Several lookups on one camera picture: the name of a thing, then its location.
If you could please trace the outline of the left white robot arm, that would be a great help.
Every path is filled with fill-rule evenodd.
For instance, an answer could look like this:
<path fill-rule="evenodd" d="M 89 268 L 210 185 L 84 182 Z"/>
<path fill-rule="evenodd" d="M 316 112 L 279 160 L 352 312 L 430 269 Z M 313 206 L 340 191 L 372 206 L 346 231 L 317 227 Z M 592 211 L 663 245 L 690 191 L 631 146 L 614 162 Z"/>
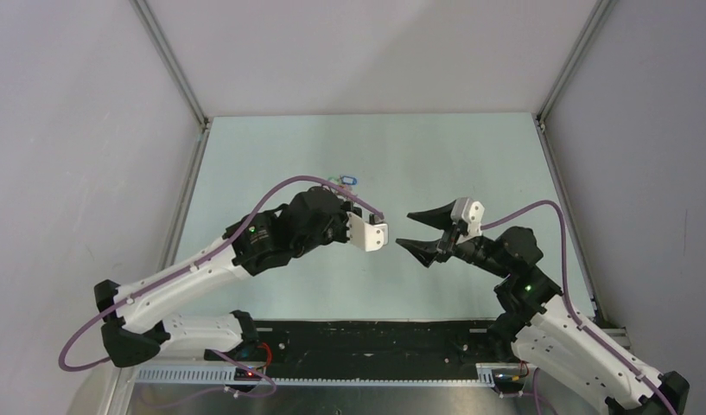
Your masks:
<path fill-rule="evenodd" d="M 350 240 L 361 207 L 322 186 L 300 192 L 229 226 L 209 246 L 157 274 L 121 285 L 106 279 L 93 288 L 103 313 L 100 328 L 109 361 L 134 367 L 167 351 L 217 350 L 249 360 L 259 337 L 249 313 L 182 316 L 182 305 L 227 284 L 244 281 L 332 243 Z"/>

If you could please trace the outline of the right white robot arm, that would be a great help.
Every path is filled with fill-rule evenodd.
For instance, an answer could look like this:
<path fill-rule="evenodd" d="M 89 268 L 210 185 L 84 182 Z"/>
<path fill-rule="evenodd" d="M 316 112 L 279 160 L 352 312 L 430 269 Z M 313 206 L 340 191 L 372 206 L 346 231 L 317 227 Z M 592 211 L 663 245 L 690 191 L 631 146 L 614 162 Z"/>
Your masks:
<path fill-rule="evenodd" d="M 557 284 L 538 267 L 544 254 L 532 229 L 512 226 L 497 239 L 484 236 L 484 212 L 464 197 L 409 213 L 442 237 L 396 242 L 425 267 L 459 259 L 502 279 L 494 292 L 504 311 L 487 329 L 490 354 L 531 363 L 600 414 L 684 413 L 687 379 L 643 362 L 585 316 L 570 301 L 568 277 Z"/>

